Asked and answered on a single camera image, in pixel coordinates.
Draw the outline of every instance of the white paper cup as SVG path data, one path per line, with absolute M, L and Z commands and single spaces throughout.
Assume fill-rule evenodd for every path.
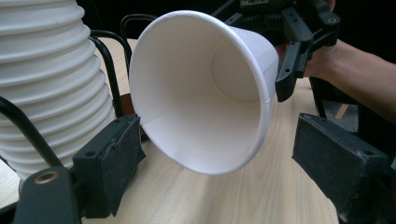
M 171 159 L 198 173 L 230 173 L 262 146 L 277 64 L 261 35 L 204 13 L 171 12 L 151 23 L 135 46 L 134 109 Z

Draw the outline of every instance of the wooden surface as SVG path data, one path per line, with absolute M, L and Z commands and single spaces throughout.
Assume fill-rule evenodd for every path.
M 111 46 L 127 93 L 121 47 Z M 263 223 L 336 224 L 332 203 L 291 158 L 299 113 L 315 114 L 307 79 L 298 80 L 295 93 L 284 103 L 274 100 L 264 144 L 243 169 L 227 175 L 199 175 L 174 163 L 150 141 L 147 157 L 125 192 L 115 217 L 85 219 L 83 223 Z M 18 178 L 0 166 L 0 206 L 18 199 Z

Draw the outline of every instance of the black wire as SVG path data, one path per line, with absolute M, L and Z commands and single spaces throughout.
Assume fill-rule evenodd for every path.
M 95 36 L 89 36 L 89 39 L 93 42 L 93 44 L 95 44 L 96 48 L 102 54 L 102 58 L 103 58 L 103 61 L 105 62 L 105 66 L 106 66 L 108 82 L 110 84 L 110 90 L 111 90 L 111 93 L 113 94 L 114 110 L 116 113 L 116 117 L 120 118 L 120 117 L 124 116 L 124 113 L 122 110 L 122 102 L 121 102 L 121 98 L 120 98 L 119 83 L 117 81 L 116 70 L 114 68 L 113 58 L 111 57 L 111 53 L 108 50 L 108 48 L 101 40 L 99 40 Z
M 113 32 L 102 31 L 102 30 L 91 30 L 91 36 L 112 38 L 117 40 L 122 45 L 125 54 L 126 72 L 129 75 L 129 62 L 131 61 L 131 57 L 132 57 L 132 49 L 128 41 L 125 38 Z
M 1 96 L 0 113 L 18 127 L 49 166 L 63 166 L 35 125 L 19 108 Z

